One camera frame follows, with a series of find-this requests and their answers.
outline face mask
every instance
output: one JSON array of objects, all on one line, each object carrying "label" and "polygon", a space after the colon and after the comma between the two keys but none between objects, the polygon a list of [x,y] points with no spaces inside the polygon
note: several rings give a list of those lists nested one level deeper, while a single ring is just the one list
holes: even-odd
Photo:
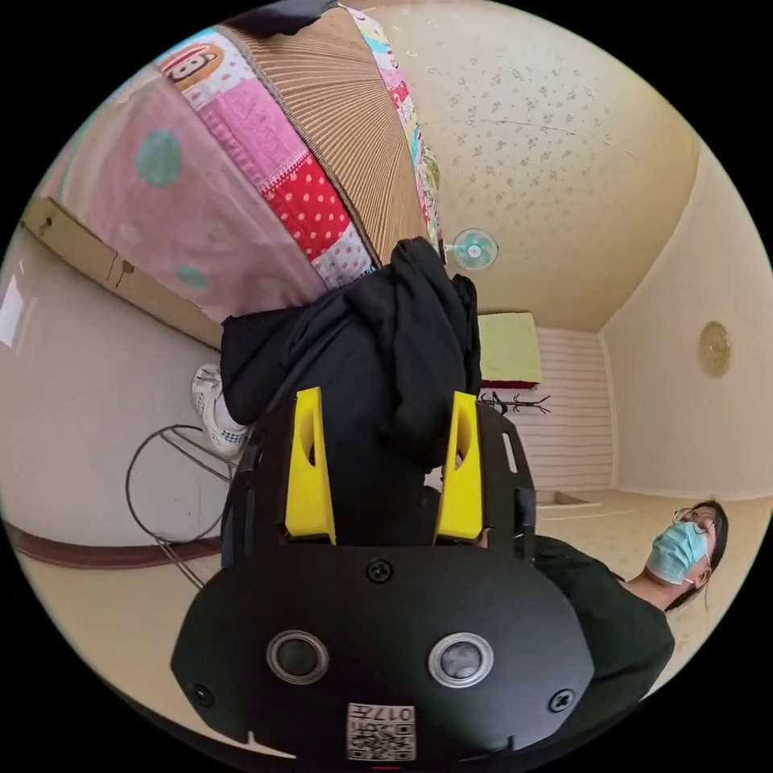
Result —
[{"label": "face mask", "polygon": [[647,568],[661,580],[681,585],[708,547],[706,535],[696,531],[691,523],[677,523],[652,543]]}]

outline black shirt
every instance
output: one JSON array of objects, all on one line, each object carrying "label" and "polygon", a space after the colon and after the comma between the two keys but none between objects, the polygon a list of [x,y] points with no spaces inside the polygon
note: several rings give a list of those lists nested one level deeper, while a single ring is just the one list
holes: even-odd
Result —
[{"label": "black shirt", "polygon": [[671,658],[674,637],[662,611],[624,588],[601,561],[559,539],[537,537],[535,568],[572,604],[594,666],[577,707],[546,743],[584,742],[647,695]]}]

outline sticker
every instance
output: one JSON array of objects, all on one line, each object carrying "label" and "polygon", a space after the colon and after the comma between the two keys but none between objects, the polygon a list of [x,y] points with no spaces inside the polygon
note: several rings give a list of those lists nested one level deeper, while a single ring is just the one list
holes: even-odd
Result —
[{"label": "sticker", "polygon": [[389,763],[416,759],[414,707],[350,703],[346,717],[346,756]]}]

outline cartoon monkey print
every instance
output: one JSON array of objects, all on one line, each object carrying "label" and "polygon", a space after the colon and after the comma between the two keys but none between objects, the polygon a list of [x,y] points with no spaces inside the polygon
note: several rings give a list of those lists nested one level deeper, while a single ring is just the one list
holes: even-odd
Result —
[{"label": "cartoon monkey print", "polygon": [[192,43],[169,56],[160,67],[161,72],[183,92],[212,75],[223,58],[223,50],[212,43]]}]

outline sneaker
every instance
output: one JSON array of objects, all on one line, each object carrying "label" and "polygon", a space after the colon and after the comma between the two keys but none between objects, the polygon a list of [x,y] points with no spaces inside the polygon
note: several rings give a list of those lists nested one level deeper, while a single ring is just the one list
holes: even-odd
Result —
[{"label": "sneaker", "polygon": [[209,441],[224,458],[237,457],[247,438],[247,428],[235,424],[221,427],[215,419],[215,402],[223,394],[220,368],[213,363],[202,365],[191,381],[191,399],[196,413],[201,417]]}]

